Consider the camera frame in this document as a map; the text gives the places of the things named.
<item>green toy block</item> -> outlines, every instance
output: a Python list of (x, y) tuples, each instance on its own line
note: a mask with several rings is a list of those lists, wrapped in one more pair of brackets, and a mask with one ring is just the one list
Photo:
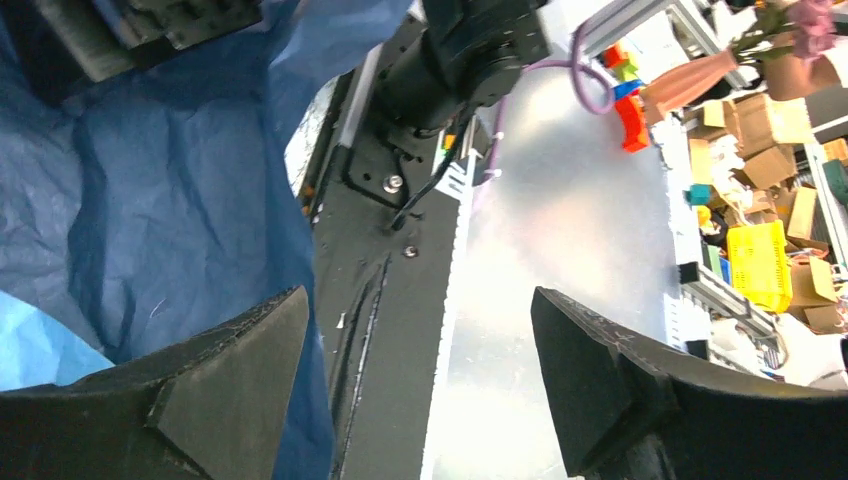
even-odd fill
[(639, 68), (633, 66), (630, 62), (625, 62), (618, 67), (615, 67), (614, 70), (616, 78), (621, 83), (639, 80), (639, 75), (637, 74)]
[(700, 183), (693, 184), (686, 192), (686, 201), (689, 205), (706, 205), (710, 202), (710, 186)]

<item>plastic toy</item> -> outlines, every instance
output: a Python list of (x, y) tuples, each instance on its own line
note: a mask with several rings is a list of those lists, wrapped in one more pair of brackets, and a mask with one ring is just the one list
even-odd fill
[(621, 123), (624, 125), (624, 142), (621, 147), (630, 153), (638, 152), (650, 145), (648, 127), (645, 126), (645, 115), (642, 105), (635, 95), (624, 97), (615, 102)]
[(636, 60), (636, 55), (633, 52), (625, 51), (620, 43), (616, 43), (604, 51), (603, 61), (605, 67), (615, 72), (619, 82), (639, 80), (639, 63)]
[(686, 192), (686, 201), (690, 205), (706, 205), (710, 201), (710, 186), (696, 183)]
[(637, 78), (636, 80), (631, 80), (629, 82), (624, 82), (620, 85), (616, 85), (615, 87), (613, 87), (612, 93), (615, 96), (615, 101), (617, 102), (622, 98), (638, 94), (641, 88), (644, 86), (645, 84), (642, 83), (642, 80), (639, 80)]

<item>black cable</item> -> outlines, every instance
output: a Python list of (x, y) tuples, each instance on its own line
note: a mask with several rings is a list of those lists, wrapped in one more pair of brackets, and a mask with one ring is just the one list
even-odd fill
[(403, 227), (403, 223), (406, 220), (407, 215), (409, 215), (412, 209), (415, 208), (415, 205), (418, 204), (425, 195), (430, 193), (430, 191), (439, 184), (442, 178), (444, 178), (445, 173), (447, 173), (448, 168), (450, 168), (450, 164), (453, 163), (454, 158), (456, 158), (457, 152), (459, 152), (459, 149), (462, 148), (461, 146), (465, 139), (465, 133), (468, 130), (468, 125), (471, 123), (471, 119), (474, 118), (475, 110), (476, 108), (471, 105), (463, 107), (462, 111), (457, 116), (459, 131), (457, 132), (456, 140), (445, 154), (445, 158), (442, 160), (442, 163), (439, 164), (439, 168), (436, 169), (436, 173), (430, 177), (430, 180), (428, 180), (420, 190), (415, 192), (415, 195), (410, 197), (404, 206), (398, 210), (394, 218), (392, 218), (392, 230), (400, 230)]

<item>blue toy block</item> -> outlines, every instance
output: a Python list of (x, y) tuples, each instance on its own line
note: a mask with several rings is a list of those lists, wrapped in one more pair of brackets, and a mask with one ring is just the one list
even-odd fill
[(686, 201), (689, 205), (706, 205), (710, 201), (710, 186), (696, 183), (686, 192)]
[(613, 87), (612, 93), (615, 96), (615, 101), (617, 102), (622, 98), (629, 97), (633, 94), (633, 92), (644, 86), (645, 84), (642, 83), (642, 80), (630, 80), (629, 82), (624, 82), (620, 85), (616, 85), (615, 87)]

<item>metal sheet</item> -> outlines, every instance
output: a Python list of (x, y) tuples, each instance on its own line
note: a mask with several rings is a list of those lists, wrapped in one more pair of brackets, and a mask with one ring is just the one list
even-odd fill
[(678, 295), (657, 148), (627, 154), (618, 117), (584, 112), (551, 70), (521, 81), (505, 125), (503, 175), (477, 192), (432, 412), (439, 480), (565, 477), (530, 324), (535, 286), (660, 340), (663, 296)]

